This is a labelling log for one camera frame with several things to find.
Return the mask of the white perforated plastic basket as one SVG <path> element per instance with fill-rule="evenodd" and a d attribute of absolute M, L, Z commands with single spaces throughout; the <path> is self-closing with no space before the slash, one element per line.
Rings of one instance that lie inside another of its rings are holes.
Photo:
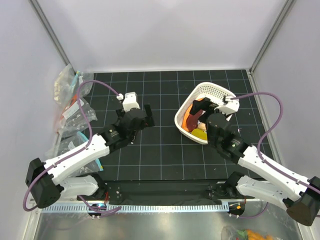
<path fill-rule="evenodd" d="M 201 101 L 205 98 L 210 99 L 212 103 L 217 105 L 217 109 L 224 114 L 227 121 L 232 118 L 240 107 L 239 101 L 232 100 L 236 95 L 230 90 L 210 82 L 203 82 L 198 84 L 194 90 L 189 94 L 181 107 L 178 109 L 174 117 L 174 123 L 177 129 L 188 139 L 202 145 L 208 143 L 207 140 L 201 139 L 188 132 L 186 127 L 186 114 L 190 112 L 193 101 Z"/>

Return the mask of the orange papaya slice toy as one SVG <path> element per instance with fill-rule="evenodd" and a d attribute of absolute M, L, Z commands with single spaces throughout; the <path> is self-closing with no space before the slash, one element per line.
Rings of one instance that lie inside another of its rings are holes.
<path fill-rule="evenodd" d="M 199 117 L 203 114 L 203 110 L 200 109 L 197 114 L 192 115 L 190 114 L 190 111 L 192 109 L 192 104 L 188 107 L 188 109 L 186 110 L 184 117 L 183 117 L 183 121 L 182 121 L 182 125 L 181 127 L 187 131 L 188 133 L 191 133 L 194 129 L 196 129 L 198 127 L 198 119 Z"/>

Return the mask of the orange zipper clear bag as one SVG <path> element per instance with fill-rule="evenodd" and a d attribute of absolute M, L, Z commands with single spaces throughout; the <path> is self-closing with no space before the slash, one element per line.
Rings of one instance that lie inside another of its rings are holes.
<path fill-rule="evenodd" d="M 95 110 L 84 98 L 80 98 L 80 105 L 89 122 L 98 120 Z M 72 97 L 69 105 L 63 110 L 55 128 L 62 138 L 71 137 L 88 128 L 88 123 L 80 111 L 76 95 Z"/>

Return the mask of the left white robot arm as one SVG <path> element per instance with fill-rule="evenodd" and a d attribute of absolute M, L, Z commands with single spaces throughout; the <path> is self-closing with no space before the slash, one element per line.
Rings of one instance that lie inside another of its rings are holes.
<path fill-rule="evenodd" d="M 143 110 L 133 108 L 125 112 L 119 109 L 117 115 L 114 124 L 104 127 L 67 153 L 46 161 L 33 159 L 26 174 L 28 189 L 25 197 L 31 195 L 39 209 L 53 205 L 66 193 L 91 196 L 94 200 L 104 198 L 106 188 L 99 176 L 68 177 L 86 164 L 128 146 L 141 130 L 155 126 L 149 104 L 145 104 Z"/>

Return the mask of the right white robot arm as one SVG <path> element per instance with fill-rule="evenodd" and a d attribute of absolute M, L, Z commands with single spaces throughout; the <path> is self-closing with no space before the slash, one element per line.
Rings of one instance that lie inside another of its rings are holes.
<path fill-rule="evenodd" d="M 205 124 L 208 145 L 224 159 L 251 170 L 265 181 L 233 173 L 225 183 L 230 198 L 239 195 L 276 205 L 296 222 L 311 226 L 320 211 L 320 179 L 299 175 L 261 153 L 232 128 L 225 114 L 207 97 L 194 100 L 190 114 L 203 110 L 199 121 Z"/>

